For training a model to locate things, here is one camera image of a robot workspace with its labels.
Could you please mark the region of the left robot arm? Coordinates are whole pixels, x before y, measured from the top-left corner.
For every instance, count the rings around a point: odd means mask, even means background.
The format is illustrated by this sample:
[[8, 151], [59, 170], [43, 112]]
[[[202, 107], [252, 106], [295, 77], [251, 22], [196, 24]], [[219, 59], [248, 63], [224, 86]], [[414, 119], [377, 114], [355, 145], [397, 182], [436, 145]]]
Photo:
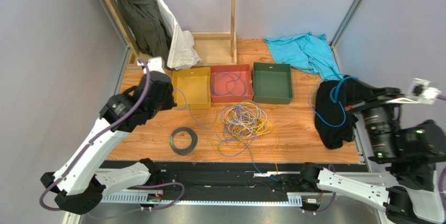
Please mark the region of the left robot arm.
[[171, 78], [160, 71], [146, 72], [137, 86], [110, 97], [93, 129], [69, 161], [56, 172], [46, 172], [41, 177], [45, 190], [40, 205], [47, 210], [83, 215], [113, 193], [158, 185], [160, 169], [149, 158], [104, 174], [97, 170], [137, 126], [175, 106]]

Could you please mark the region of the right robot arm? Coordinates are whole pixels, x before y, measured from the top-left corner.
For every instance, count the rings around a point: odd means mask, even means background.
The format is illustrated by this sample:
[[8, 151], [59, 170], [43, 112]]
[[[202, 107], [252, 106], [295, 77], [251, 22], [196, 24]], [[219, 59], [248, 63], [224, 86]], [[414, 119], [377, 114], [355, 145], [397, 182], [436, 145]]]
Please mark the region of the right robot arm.
[[407, 94], [370, 86], [350, 75], [340, 85], [345, 86], [343, 110], [363, 117], [373, 149], [370, 160], [386, 164], [398, 185], [363, 183], [306, 162], [299, 175], [302, 187], [348, 196], [383, 212], [393, 223], [444, 223], [436, 165], [445, 161], [445, 132], [433, 120], [400, 126], [401, 106], [434, 104], [441, 94], [437, 83], [415, 78]]

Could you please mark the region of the yellow plastic bin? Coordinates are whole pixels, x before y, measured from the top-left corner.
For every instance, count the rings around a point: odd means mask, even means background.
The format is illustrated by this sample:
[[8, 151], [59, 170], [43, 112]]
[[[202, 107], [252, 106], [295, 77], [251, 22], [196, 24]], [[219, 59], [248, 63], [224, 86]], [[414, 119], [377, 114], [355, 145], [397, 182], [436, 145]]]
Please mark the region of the yellow plastic bin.
[[172, 72], [173, 95], [178, 108], [191, 110], [211, 108], [210, 67]]

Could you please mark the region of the black cloth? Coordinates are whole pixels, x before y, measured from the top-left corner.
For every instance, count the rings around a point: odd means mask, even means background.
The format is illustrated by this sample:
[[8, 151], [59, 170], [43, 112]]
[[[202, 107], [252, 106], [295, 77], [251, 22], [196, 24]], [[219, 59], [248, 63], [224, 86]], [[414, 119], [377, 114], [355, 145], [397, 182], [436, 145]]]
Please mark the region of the black cloth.
[[323, 145], [338, 149], [345, 142], [353, 142], [358, 119], [344, 111], [345, 83], [338, 80], [322, 81], [314, 98], [314, 124]]

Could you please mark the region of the white cloth hanging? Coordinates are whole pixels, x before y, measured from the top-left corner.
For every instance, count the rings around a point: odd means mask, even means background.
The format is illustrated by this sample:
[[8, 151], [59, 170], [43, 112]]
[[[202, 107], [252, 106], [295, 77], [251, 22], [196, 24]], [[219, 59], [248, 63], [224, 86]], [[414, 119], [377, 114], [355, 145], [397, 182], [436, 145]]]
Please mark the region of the white cloth hanging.
[[172, 39], [169, 55], [165, 61], [170, 69], [189, 69], [194, 65], [202, 63], [201, 57], [194, 49], [195, 40], [192, 33], [182, 30], [177, 19], [168, 8], [164, 0], [155, 0], [161, 13], [162, 22], [168, 36]]

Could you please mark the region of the cyan cloth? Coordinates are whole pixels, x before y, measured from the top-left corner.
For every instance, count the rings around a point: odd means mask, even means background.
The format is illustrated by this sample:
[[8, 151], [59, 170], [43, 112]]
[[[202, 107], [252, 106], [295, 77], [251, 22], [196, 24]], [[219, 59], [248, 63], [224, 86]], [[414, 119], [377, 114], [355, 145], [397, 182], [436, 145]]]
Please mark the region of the cyan cloth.
[[315, 36], [308, 32], [281, 38], [265, 37], [264, 42], [275, 63], [289, 64], [303, 72], [318, 74], [322, 79], [342, 79], [325, 34]]

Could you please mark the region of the olive green cloth hanging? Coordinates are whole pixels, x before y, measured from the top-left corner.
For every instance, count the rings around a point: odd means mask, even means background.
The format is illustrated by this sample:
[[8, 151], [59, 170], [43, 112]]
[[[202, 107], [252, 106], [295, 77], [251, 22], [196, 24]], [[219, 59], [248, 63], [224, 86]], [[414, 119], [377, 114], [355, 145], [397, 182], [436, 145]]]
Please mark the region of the olive green cloth hanging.
[[172, 38], [164, 25], [156, 0], [117, 0], [118, 7], [131, 29], [139, 51], [161, 57], [167, 66]]

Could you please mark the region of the red plastic bin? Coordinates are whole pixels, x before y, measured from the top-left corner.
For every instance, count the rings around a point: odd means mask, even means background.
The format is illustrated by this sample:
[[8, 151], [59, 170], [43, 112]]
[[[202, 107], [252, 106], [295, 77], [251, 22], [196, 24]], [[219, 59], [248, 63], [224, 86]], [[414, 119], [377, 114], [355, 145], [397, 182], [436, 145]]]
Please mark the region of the red plastic bin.
[[210, 67], [212, 103], [238, 103], [253, 99], [253, 80], [248, 64]]

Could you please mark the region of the green plastic bin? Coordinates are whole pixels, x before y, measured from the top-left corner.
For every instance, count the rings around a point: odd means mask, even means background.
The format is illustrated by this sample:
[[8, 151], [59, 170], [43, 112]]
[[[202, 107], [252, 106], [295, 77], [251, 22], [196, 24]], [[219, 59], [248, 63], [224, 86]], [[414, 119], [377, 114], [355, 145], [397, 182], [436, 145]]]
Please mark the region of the green plastic bin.
[[293, 100], [292, 69], [290, 64], [253, 64], [253, 101], [256, 103], [288, 105]]

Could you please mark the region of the wooden frame stand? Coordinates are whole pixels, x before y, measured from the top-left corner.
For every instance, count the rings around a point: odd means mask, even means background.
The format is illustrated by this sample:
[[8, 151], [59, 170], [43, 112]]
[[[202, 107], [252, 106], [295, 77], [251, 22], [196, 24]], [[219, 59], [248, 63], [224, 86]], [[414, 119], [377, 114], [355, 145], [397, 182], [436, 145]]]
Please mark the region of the wooden frame stand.
[[[136, 59], [144, 56], [139, 51], [136, 40], [125, 21], [116, 0], [102, 0], [109, 11], [112, 21], [123, 36], [129, 50], [127, 64], [135, 64]], [[231, 0], [230, 31], [229, 32], [193, 32], [195, 50], [202, 58], [202, 62], [194, 65], [195, 68], [212, 65], [238, 64], [237, 33], [235, 31], [236, 0]]]

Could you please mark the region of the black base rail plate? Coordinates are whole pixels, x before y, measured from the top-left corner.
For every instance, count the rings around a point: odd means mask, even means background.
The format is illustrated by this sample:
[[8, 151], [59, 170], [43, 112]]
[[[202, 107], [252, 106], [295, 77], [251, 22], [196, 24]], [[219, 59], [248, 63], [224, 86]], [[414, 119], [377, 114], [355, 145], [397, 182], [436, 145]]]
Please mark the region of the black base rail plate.
[[166, 200], [280, 202], [287, 201], [291, 193], [318, 203], [332, 198], [331, 192], [300, 184], [301, 163], [156, 161], [155, 165], [161, 171], [159, 182], [168, 183]]

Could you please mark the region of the aluminium frame rail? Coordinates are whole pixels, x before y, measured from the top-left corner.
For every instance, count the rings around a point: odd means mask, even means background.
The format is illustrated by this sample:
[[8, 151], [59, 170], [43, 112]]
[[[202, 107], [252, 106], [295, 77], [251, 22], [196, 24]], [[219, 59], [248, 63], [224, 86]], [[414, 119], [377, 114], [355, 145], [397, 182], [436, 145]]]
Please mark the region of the aluminium frame rail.
[[138, 211], [167, 205], [290, 207], [317, 215], [332, 211], [345, 201], [384, 218], [385, 207], [368, 202], [374, 196], [384, 196], [384, 183], [377, 173], [337, 172], [346, 180], [368, 185], [369, 194], [363, 201], [346, 190], [304, 185], [299, 181], [299, 174], [299, 171], [163, 170], [159, 185], [122, 189], [102, 197], [101, 203], [138, 205]]

